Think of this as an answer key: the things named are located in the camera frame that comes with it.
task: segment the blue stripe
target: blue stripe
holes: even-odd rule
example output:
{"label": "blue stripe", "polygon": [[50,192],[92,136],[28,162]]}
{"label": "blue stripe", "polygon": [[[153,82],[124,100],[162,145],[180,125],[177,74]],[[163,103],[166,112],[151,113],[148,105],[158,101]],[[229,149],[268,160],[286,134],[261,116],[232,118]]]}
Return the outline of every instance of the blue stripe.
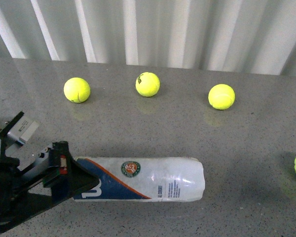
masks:
{"label": "blue stripe", "polygon": [[[101,179],[100,189],[102,193],[98,197],[85,198],[82,197],[82,194],[79,194],[75,196],[74,199],[146,199],[120,184],[118,181],[113,179],[110,175],[106,174],[104,171],[102,171],[100,168],[98,168],[96,165],[92,164],[88,160],[78,159],[77,162],[81,164],[84,168],[88,169],[90,172],[99,176],[99,178]],[[90,190],[87,193],[96,192],[96,190]]]}

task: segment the label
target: label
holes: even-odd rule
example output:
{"label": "label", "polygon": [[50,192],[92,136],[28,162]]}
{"label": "label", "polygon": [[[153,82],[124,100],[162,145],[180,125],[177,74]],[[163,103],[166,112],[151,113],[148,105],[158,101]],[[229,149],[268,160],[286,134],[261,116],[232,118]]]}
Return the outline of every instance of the label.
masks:
{"label": "label", "polygon": [[121,165],[120,169],[126,177],[133,178],[139,174],[141,166],[136,161],[127,161]]}

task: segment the speckled stone surface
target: speckled stone surface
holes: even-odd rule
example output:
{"label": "speckled stone surface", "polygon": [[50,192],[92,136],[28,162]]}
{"label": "speckled stone surface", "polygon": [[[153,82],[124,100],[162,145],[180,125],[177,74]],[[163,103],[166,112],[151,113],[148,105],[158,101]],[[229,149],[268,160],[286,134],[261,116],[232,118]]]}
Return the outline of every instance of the speckled stone surface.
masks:
{"label": "speckled stone surface", "polygon": [[[135,89],[145,71],[161,80],[151,98]],[[72,77],[89,81],[85,103],[64,97]],[[207,101],[217,83],[236,93],[226,111]],[[67,140],[73,156],[197,158],[206,189],[188,203],[71,199],[3,237],[296,237],[296,78],[0,59],[0,126],[20,111],[40,123],[20,168]]]}

